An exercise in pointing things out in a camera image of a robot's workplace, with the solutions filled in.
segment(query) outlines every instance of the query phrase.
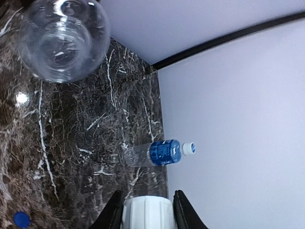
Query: blue bottle label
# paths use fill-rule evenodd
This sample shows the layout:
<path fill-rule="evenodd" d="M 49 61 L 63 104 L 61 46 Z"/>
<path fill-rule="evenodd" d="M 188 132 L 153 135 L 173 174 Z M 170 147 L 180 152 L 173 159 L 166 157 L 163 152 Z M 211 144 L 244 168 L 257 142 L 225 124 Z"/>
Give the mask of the blue bottle label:
<path fill-rule="evenodd" d="M 150 148 L 150 157 L 157 166 L 176 163 L 181 159 L 180 143 L 177 140 L 154 142 Z"/>

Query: white bottle cap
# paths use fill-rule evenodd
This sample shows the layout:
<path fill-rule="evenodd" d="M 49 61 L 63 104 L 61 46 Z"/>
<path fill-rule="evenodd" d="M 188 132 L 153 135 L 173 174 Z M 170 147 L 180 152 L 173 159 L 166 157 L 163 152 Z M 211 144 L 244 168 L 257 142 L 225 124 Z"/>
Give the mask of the white bottle cap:
<path fill-rule="evenodd" d="M 177 229 L 173 203 L 163 197 L 135 197 L 126 200 L 122 229 Z"/>
<path fill-rule="evenodd" d="M 182 148 L 181 148 L 181 153 L 184 156 L 193 155 L 193 154 L 195 154 L 195 152 L 196 152 L 196 147 L 195 147 L 194 142 L 192 142 L 192 143 L 183 143 Z"/>

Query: blue bottle cap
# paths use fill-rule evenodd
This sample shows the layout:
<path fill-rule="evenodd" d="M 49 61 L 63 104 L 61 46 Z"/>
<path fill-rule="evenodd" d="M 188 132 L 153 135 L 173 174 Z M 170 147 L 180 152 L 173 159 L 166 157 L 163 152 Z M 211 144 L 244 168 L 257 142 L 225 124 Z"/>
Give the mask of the blue bottle cap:
<path fill-rule="evenodd" d="M 20 228 L 27 228 L 30 225 L 30 217 L 22 211 L 18 211 L 14 215 L 14 222 Z"/>

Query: clear plastic container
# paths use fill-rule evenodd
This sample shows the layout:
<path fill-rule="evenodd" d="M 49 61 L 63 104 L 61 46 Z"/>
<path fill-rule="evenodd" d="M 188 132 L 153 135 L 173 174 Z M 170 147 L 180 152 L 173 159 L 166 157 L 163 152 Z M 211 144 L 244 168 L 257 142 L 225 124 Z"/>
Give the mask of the clear plastic container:
<path fill-rule="evenodd" d="M 174 164 L 182 156 L 195 153 L 194 143 L 183 143 L 177 140 L 165 140 L 129 147 L 124 152 L 127 165 L 130 167 L 151 167 Z"/>
<path fill-rule="evenodd" d="M 110 25 L 95 0 L 37 0 L 19 31 L 18 50 L 34 76 L 54 83 L 85 78 L 103 61 Z"/>

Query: dark brown marble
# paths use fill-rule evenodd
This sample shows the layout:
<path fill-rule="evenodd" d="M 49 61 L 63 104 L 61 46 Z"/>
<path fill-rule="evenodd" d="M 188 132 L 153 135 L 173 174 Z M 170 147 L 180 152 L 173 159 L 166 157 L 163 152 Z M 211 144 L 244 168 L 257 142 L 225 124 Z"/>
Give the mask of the dark brown marble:
<path fill-rule="evenodd" d="M 16 51 L 23 9 L 0 7 L 0 228 L 85 229 L 113 191 L 167 197 L 164 167 L 130 168 L 127 147 L 163 139 L 157 72 L 118 42 L 85 80 L 34 78 Z"/>

